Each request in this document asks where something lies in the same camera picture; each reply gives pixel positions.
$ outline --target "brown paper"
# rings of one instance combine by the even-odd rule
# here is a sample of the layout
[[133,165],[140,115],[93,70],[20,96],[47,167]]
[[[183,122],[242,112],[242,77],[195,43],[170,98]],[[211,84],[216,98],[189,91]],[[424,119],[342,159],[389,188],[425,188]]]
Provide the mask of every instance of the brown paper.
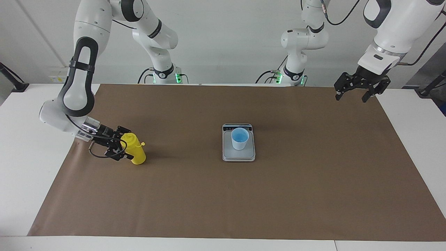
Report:
[[[102,85],[91,117],[147,161],[75,140],[31,236],[446,241],[446,219],[376,98],[331,88]],[[256,160],[222,160],[222,125]],[[105,150],[99,146],[96,154]]]

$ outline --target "white table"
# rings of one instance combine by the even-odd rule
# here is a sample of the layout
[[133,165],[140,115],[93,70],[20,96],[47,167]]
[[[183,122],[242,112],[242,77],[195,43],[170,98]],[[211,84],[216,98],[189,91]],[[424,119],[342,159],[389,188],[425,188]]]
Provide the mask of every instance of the white table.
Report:
[[[444,251],[442,243],[236,240],[120,237],[26,237],[73,142],[38,119],[43,102],[61,86],[34,84],[0,106],[0,250],[294,250]],[[411,90],[387,90],[378,99],[446,216],[446,118]]]

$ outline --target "scale platform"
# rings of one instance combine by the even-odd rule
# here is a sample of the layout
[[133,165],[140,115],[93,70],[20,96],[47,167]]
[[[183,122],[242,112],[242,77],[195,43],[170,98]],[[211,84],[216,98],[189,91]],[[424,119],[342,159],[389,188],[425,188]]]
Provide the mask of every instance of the scale platform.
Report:
[[[245,128],[249,133],[249,140],[243,150],[232,147],[231,132],[235,128]],[[254,145],[254,133],[250,124],[225,124],[223,125],[223,160],[226,162],[252,162],[256,159]]]

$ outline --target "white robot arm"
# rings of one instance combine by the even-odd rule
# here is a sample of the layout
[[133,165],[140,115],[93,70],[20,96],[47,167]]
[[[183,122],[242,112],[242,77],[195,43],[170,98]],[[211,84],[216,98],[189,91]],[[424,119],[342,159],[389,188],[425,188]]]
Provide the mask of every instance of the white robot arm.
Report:
[[444,5],[445,0],[369,0],[364,19],[378,33],[359,60],[356,73],[344,72],[335,83],[336,99],[355,88],[368,89],[363,102],[382,94],[390,84],[386,74],[406,56]]
[[42,122],[84,141],[116,145],[106,155],[119,160],[126,156],[116,155],[122,150],[119,140],[107,142],[104,137],[119,138],[129,130],[118,127],[114,131],[87,116],[95,104],[91,83],[96,59],[107,46],[112,20],[131,22],[136,28],[133,37],[149,53],[157,83],[177,83],[177,68],[167,50],[177,46],[178,36],[155,16],[146,0],[82,0],[74,22],[74,56],[67,81],[57,99],[43,104],[39,116]]
[[281,68],[282,83],[297,85],[304,74],[307,56],[304,50],[318,50],[327,46],[328,33],[324,29],[325,16],[320,0],[306,0],[302,21],[305,29],[290,29],[282,34],[282,47],[288,52],[288,61]]

